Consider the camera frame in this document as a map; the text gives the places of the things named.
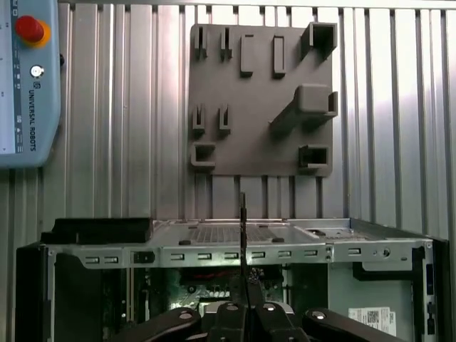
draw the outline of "emergency stop button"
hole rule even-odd
[[[17,18],[14,28],[17,35],[29,44],[40,43],[45,36],[43,24],[32,16]]]

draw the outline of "sticker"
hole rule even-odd
[[[349,309],[348,317],[367,326],[396,336],[396,313],[390,308]]]

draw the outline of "slot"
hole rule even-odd
[[[426,265],[426,294],[432,296],[434,294],[434,266]]]
[[[361,248],[349,248],[348,255],[361,255]]]
[[[119,259],[116,256],[106,256],[104,258],[105,264],[118,264]]]
[[[290,258],[291,251],[279,251],[279,258]]]
[[[252,259],[264,259],[266,257],[266,253],[264,252],[252,252]]]
[[[133,252],[133,263],[135,264],[151,264],[155,261],[154,252],[140,251]]]
[[[305,257],[316,257],[318,255],[318,251],[316,250],[310,250],[310,251],[304,251],[304,256]]]
[[[239,253],[225,253],[225,260],[237,260],[239,259]]]
[[[197,125],[201,125],[202,120],[201,120],[201,110],[197,110]]]
[[[225,48],[229,46],[229,27],[225,27]]]
[[[198,260],[211,260],[212,254],[210,253],[198,253]]]
[[[312,230],[309,230],[309,231],[310,231],[310,233],[315,234],[317,237],[325,237],[326,236],[326,233],[322,232],[321,230],[312,229]]]
[[[199,39],[199,47],[202,47],[202,38],[203,38],[203,28],[200,26],[198,28],[198,39]]]
[[[184,254],[171,254],[172,261],[182,261],[185,260]]]
[[[99,264],[100,263],[100,258],[97,256],[88,256],[85,258],[86,264]]]

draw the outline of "metal panel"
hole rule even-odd
[[[51,159],[40,170],[0,172],[0,341],[13,337],[14,249],[57,217],[229,219],[243,190],[250,217],[359,217],[450,238],[454,249],[453,1],[85,2],[59,5],[66,64]],[[192,25],[317,20],[339,24],[333,174],[190,174]]]

